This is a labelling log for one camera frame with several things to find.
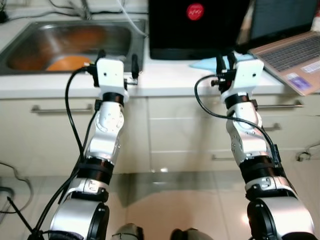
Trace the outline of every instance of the faucet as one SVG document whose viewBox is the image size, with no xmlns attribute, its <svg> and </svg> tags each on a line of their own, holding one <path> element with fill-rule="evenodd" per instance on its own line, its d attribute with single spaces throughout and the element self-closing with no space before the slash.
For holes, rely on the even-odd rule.
<svg viewBox="0 0 320 240">
<path fill-rule="evenodd" d="M 68 0 L 68 2 L 71 5 L 71 7 L 74 9 L 74 11 L 77 14 L 79 14 L 83 20 L 91 20 L 92 19 L 92 14 L 91 14 L 87 0 L 81 0 L 82 8 L 78 7 L 71 0 Z"/>
</svg>

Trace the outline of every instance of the tiled floor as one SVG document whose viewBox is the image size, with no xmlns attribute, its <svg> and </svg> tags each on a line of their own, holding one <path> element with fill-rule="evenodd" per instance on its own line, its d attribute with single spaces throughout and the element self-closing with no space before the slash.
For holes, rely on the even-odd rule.
<svg viewBox="0 0 320 240">
<path fill-rule="evenodd" d="M 286 162 L 285 170 L 309 209 L 319 238 L 320 160 Z M 34 177 L 31 180 L 35 197 L 23 214 L 34 226 L 65 178 Z M 14 188 L 17 205 L 27 201 L 29 192 L 23 182 L 3 178 L 0 185 Z M 213 240 L 247 240 L 251 235 L 244 186 L 240 171 L 115 175 L 107 202 L 110 220 L 106 239 L 110 240 L 121 225 L 135 223 L 144 228 L 146 240 L 169 240 L 175 228 L 189 227 L 205 232 Z M 45 220 L 44 230 L 49 228 L 55 208 Z M 1 239 L 26 240 L 28 232 L 18 216 L 11 214 L 0 224 L 0 236 Z"/>
</svg>

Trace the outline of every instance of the sticker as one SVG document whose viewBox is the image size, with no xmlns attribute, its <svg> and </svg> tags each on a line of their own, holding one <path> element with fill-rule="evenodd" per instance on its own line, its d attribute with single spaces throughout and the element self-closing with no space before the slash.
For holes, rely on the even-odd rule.
<svg viewBox="0 0 320 240">
<path fill-rule="evenodd" d="M 186 10 L 186 15 L 192 21 L 199 20 L 205 13 L 205 8 L 200 3 L 192 3 Z"/>
<path fill-rule="evenodd" d="M 312 74 L 313 72 L 320 70 L 320 61 L 311 63 L 308 66 L 302 67 L 301 69 L 307 74 Z"/>
<path fill-rule="evenodd" d="M 296 73 L 290 73 L 286 76 L 289 79 L 289 82 L 292 83 L 300 90 L 306 90 L 311 87 L 310 83 L 308 83 L 303 77 L 297 75 Z"/>
</svg>

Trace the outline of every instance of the red logo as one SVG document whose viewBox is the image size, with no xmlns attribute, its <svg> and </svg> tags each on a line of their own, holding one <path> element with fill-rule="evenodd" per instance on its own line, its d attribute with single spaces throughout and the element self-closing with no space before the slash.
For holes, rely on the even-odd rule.
<svg viewBox="0 0 320 240">
<path fill-rule="evenodd" d="M 205 13 L 205 8 L 200 3 L 192 3 L 188 6 L 186 14 L 192 21 L 199 20 Z"/>
</svg>

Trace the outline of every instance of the laptop screen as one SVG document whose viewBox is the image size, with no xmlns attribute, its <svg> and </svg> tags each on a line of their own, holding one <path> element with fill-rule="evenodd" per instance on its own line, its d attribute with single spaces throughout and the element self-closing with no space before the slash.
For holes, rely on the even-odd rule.
<svg viewBox="0 0 320 240">
<path fill-rule="evenodd" d="M 317 0 L 255 0 L 250 39 L 272 38 L 303 26 L 310 30 L 316 9 Z"/>
</svg>

